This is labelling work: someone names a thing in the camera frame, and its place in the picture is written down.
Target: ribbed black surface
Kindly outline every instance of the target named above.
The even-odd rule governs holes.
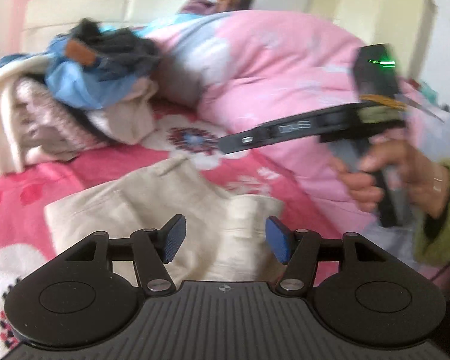
[[[103,344],[72,352],[25,345],[7,360],[446,360],[433,345],[381,351],[329,333],[300,299],[265,283],[185,282],[145,302],[136,320]]]

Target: clothes pile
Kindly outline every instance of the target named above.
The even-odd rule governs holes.
[[[153,40],[83,19],[41,54],[0,59],[0,175],[138,143],[154,130],[160,58]]]

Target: bed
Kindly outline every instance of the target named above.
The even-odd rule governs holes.
[[[8,51],[41,52],[53,36],[67,32],[82,17],[115,27],[143,26],[174,14],[186,0],[14,0]],[[225,131],[198,119],[189,109],[158,98],[153,104],[156,131],[139,145],[113,146],[82,153],[69,163],[42,163],[23,173],[0,177],[0,358],[16,345],[3,312],[14,284],[56,256],[44,220],[44,207],[86,188],[116,180],[141,167],[185,154],[212,183],[237,194],[261,194],[285,203],[282,220],[337,238],[335,227],[320,213],[287,171],[259,152],[224,157],[217,147],[171,139],[170,131],[196,137],[220,137]],[[317,280],[333,272],[320,265]]]

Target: finger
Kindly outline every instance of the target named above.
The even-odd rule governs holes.
[[[378,203],[383,199],[383,190],[369,187],[363,190],[351,190],[350,196],[359,203]]]
[[[337,173],[347,173],[348,172],[346,163],[337,157],[332,157],[330,159],[330,167]]]
[[[367,173],[343,173],[338,178],[352,191],[363,190],[375,184],[375,178]]]
[[[377,203],[358,203],[358,208],[363,212],[374,212],[377,209]]]
[[[386,165],[403,164],[407,160],[409,147],[407,141],[398,139],[373,145],[358,168],[364,172],[375,172]]]

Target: black handle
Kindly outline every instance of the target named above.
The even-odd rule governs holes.
[[[356,150],[360,157],[367,154],[370,149],[370,142],[368,138],[357,139],[353,141]],[[395,206],[392,201],[390,190],[385,181],[385,176],[381,170],[371,173],[376,180],[376,186],[382,188],[384,195],[383,199],[378,203],[379,220],[382,227],[394,227],[398,226],[397,214],[395,212]]]

